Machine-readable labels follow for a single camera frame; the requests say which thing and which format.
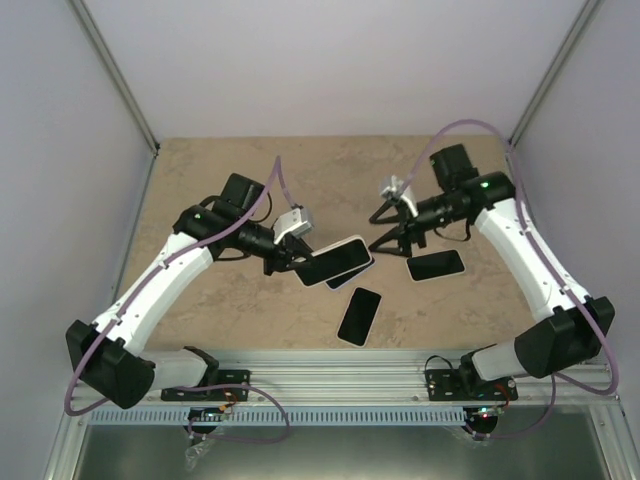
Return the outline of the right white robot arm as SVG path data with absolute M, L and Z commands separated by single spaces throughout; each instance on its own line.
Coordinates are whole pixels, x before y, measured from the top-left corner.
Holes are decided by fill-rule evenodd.
M 510 341 L 464 355 L 458 369 L 462 393 L 481 399 L 500 380 L 544 378 L 596 357 L 614 306 L 606 297 L 593 297 L 566 271 L 517 200 L 511 179 L 502 171 L 480 174 L 461 144 L 432 154 L 430 164 L 442 190 L 437 196 L 418 201 L 400 178 L 382 182 L 384 202 L 369 221 L 392 228 L 370 251 L 409 258 L 413 246 L 425 246 L 427 232 L 462 221 L 493 245 L 535 321 Z

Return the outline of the right controller board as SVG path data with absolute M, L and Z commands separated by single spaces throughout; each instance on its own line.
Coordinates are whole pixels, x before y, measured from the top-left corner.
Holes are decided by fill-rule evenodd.
M 469 423 L 473 426 L 496 425 L 498 418 L 504 413 L 503 405 L 473 408 L 469 413 Z

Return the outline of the phone in lavender case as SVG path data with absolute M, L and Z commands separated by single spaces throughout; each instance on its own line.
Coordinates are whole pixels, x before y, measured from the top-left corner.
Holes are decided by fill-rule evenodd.
M 352 280 L 357 278 L 358 276 L 362 275 L 368 269 L 373 267 L 374 264 L 375 264 L 375 259 L 372 258 L 366 265 L 363 265 L 363 266 L 358 267 L 357 269 L 354 269 L 354 270 L 352 270 L 350 272 L 344 273 L 344 274 L 339 275 L 339 276 L 337 276 L 335 278 L 327 280 L 325 282 L 325 285 L 331 291 L 339 290 L 339 289 L 343 288 L 346 284 L 348 284 L 349 282 L 351 282 Z

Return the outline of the left controller board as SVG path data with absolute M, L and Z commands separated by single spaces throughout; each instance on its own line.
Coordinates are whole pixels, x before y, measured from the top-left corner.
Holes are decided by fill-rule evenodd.
M 221 405 L 218 407 L 192 408 L 187 419 L 189 423 L 220 423 L 226 421 L 233 414 L 231 405 Z

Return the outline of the phone in white case right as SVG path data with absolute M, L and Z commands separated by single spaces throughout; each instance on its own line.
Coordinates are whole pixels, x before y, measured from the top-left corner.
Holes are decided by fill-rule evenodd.
M 406 260 L 409 276 L 414 282 L 458 275 L 466 268 L 457 250 L 444 250 Z

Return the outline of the phone in white case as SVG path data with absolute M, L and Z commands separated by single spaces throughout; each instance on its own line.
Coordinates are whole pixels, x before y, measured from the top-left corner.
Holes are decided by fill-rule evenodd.
M 337 331 L 337 337 L 356 347 L 363 347 L 382 301 L 382 296 L 374 291 L 357 287 L 350 298 Z
M 457 250 L 444 250 L 406 260 L 409 276 L 414 282 L 458 275 L 466 268 Z

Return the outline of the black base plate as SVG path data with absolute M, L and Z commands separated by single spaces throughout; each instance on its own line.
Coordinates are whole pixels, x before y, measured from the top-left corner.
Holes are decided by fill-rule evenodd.
M 425 381 L 429 399 L 434 402 L 506 402 L 519 398 L 515 381 L 509 377 L 493 381 L 465 380 L 458 370 L 428 369 Z
M 251 379 L 250 370 L 219 370 L 214 385 L 233 385 L 233 388 L 210 390 L 206 392 L 191 392 L 179 389 L 164 389 L 160 398 L 164 402 L 245 402 L 249 393 L 240 388 L 240 385 L 249 385 Z

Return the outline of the left aluminium corner post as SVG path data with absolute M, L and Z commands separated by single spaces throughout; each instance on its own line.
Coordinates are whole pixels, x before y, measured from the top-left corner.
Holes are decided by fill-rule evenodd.
M 135 99 L 127 80 L 125 79 L 86 2 L 83 0 L 69 0 L 67 1 L 67 4 L 78 21 L 89 44 L 97 55 L 99 62 L 105 69 L 105 72 L 116 92 L 123 101 L 138 131 L 145 140 L 145 143 L 149 147 L 151 153 L 156 156 L 160 149 L 160 143 L 152 132 L 139 103 Z

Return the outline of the phone in white case front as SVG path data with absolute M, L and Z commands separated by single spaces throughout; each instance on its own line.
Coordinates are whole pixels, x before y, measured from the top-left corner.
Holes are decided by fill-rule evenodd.
M 337 337 L 356 347 L 363 347 L 382 301 L 382 296 L 374 291 L 357 287 L 350 298 L 337 331 Z

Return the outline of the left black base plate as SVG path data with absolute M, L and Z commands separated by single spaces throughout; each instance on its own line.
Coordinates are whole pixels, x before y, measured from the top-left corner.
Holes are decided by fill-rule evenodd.
M 206 392 L 191 392 L 179 389 L 164 389 L 160 398 L 164 402 L 245 402 L 249 393 L 240 388 L 240 385 L 249 385 L 251 379 L 250 370 L 219 370 L 214 385 L 233 385 L 233 388 L 210 390 Z

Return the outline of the right aluminium corner post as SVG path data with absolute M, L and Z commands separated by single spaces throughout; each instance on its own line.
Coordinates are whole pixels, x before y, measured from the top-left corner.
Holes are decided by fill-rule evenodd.
M 523 113 L 511 132 L 509 142 L 512 146 L 515 146 L 523 138 L 527 128 L 534 120 L 556 81 L 563 73 L 563 70 L 567 66 L 571 56 L 580 44 L 591 23 L 594 21 L 603 3 L 603 0 L 586 0 L 581 3 L 578 13 L 565 33 L 541 80 L 534 90 L 532 97 L 528 101 Z

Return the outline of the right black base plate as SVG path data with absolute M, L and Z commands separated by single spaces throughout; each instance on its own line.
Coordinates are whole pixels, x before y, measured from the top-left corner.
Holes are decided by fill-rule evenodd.
M 515 381 L 509 377 L 493 381 L 465 380 L 458 370 L 428 369 L 425 381 L 429 399 L 434 402 L 506 402 L 519 398 Z

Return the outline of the clear plastic bag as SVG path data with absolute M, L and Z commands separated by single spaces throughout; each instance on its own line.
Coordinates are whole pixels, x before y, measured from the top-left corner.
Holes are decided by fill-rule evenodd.
M 189 446 L 184 452 L 184 468 L 187 472 L 192 472 L 198 462 L 208 453 L 210 449 L 209 440 L 204 437 L 189 438 Z

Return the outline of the controller board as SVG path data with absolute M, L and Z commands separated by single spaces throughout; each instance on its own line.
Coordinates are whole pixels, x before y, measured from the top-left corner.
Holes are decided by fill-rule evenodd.
M 218 407 L 192 408 L 187 419 L 189 423 L 220 423 L 226 421 L 233 414 L 231 405 L 221 405 Z
M 473 408 L 469 413 L 469 423 L 473 426 L 496 425 L 498 418 L 504 413 L 503 405 Z

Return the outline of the aluminium corner post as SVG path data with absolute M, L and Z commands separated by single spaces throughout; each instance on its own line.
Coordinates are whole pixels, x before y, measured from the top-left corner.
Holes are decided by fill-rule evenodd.
M 586 0 L 581 3 L 578 13 L 565 33 L 541 80 L 534 90 L 532 97 L 528 101 L 523 113 L 511 132 L 509 142 L 512 146 L 515 146 L 523 138 L 527 128 L 534 120 L 556 81 L 563 73 L 563 70 L 567 66 L 571 56 L 580 44 L 591 23 L 594 21 L 603 3 L 603 0 Z
M 151 153 L 156 156 L 160 149 L 160 143 L 152 132 L 139 103 L 135 99 L 127 80 L 125 79 L 86 2 L 83 0 L 69 0 L 67 1 L 67 4 L 78 21 L 89 44 L 97 55 L 99 62 L 105 69 L 105 72 L 116 92 L 123 101 L 138 131 L 145 140 L 145 143 L 149 147 Z

